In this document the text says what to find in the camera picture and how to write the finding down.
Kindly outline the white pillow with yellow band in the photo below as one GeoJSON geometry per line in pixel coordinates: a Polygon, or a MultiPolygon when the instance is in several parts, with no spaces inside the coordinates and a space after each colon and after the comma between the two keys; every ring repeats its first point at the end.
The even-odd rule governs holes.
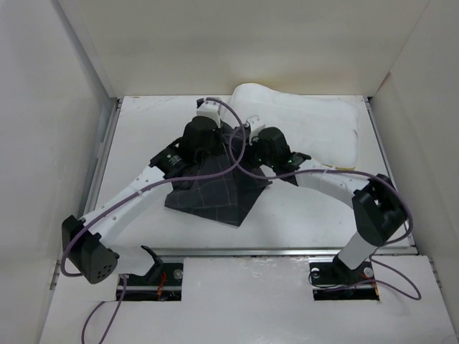
{"type": "Polygon", "coordinates": [[[245,83],[228,100],[241,120],[256,115],[267,127],[279,128],[293,151],[340,169],[354,169],[358,161],[359,111],[333,97],[278,92],[245,83]]]}

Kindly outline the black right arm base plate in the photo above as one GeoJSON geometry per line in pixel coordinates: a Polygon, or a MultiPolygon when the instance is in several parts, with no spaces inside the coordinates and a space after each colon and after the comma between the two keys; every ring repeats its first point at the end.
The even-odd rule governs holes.
{"type": "Polygon", "coordinates": [[[370,262],[363,262],[354,270],[341,263],[311,262],[309,270],[309,282],[314,287],[320,288],[353,285],[357,282],[371,279],[374,276],[370,262]]]}

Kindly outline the aluminium front rail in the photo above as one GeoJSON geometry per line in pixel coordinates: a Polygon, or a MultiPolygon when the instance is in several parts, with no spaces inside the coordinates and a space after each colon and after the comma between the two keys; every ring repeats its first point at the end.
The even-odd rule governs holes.
{"type": "MultiPolygon", "coordinates": [[[[140,247],[119,247],[111,248],[119,255],[134,253],[140,247]]],[[[207,248],[207,249],[185,249],[185,248],[152,248],[162,257],[331,257],[338,254],[338,248],[289,248],[289,249],[251,249],[251,248],[207,248]]],[[[376,252],[378,255],[412,256],[418,255],[415,247],[384,247],[376,252]]]]}

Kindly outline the dark grey checked pillowcase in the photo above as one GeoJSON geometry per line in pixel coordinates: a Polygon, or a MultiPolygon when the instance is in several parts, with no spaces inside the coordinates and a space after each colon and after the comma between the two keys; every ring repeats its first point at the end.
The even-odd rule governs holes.
{"type": "MultiPolygon", "coordinates": [[[[233,130],[224,123],[222,133],[225,152],[219,156],[207,157],[200,166],[188,168],[184,171],[184,176],[210,175],[229,168],[233,162],[228,156],[228,143],[233,130]]],[[[242,134],[236,134],[232,140],[235,158],[240,154],[241,147],[242,134]]],[[[271,181],[249,177],[235,168],[216,178],[173,183],[173,190],[166,196],[164,206],[239,227],[270,184],[271,181]]]]}

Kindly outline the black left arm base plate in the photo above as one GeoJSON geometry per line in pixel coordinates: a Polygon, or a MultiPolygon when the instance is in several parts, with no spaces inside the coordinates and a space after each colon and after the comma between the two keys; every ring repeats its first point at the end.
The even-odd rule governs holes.
{"type": "Polygon", "coordinates": [[[164,275],[166,275],[164,282],[165,287],[180,287],[182,285],[184,275],[184,262],[166,261],[155,279],[148,279],[147,277],[130,274],[128,275],[127,283],[129,287],[158,287],[161,284],[164,275]]]}

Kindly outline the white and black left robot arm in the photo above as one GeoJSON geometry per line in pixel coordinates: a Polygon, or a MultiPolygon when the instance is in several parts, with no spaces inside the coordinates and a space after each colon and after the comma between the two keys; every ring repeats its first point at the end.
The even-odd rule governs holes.
{"type": "Polygon", "coordinates": [[[147,285],[159,279],[163,262],[150,247],[114,250],[112,246],[131,222],[166,198],[173,183],[199,180],[184,172],[221,147],[221,127],[218,115],[196,115],[183,135],[159,151],[111,200],[79,219],[69,216],[62,222],[63,259],[76,267],[75,276],[92,285],[112,273],[133,274],[147,285]]]}

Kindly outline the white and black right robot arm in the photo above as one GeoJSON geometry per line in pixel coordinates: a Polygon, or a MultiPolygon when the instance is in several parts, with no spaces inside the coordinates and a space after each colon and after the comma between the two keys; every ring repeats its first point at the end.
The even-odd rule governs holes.
{"type": "Polygon", "coordinates": [[[252,162],[271,168],[276,179],[318,191],[352,209],[356,232],[331,265],[336,284],[356,283],[365,261],[392,243],[404,223],[412,223],[406,203],[383,174],[327,167],[307,154],[293,152],[281,130],[274,127],[252,129],[248,143],[252,162]]]}

